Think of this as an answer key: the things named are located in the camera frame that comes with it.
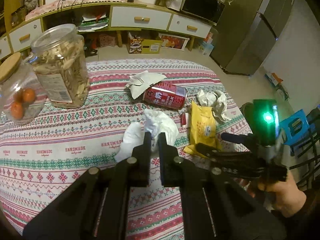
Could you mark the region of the person right hand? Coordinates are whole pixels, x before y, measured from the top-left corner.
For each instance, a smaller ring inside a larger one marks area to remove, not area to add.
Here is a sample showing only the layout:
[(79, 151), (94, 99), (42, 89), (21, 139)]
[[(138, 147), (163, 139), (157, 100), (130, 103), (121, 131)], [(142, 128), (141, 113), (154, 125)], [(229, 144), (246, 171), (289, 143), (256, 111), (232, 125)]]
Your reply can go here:
[(306, 194), (297, 187), (291, 171), (288, 172), (286, 181), (267, 183), (266, 179), (260, 179), (258, 189), (275, 194), (274, 208), (286, 218), (295, 215), (306, 202)]

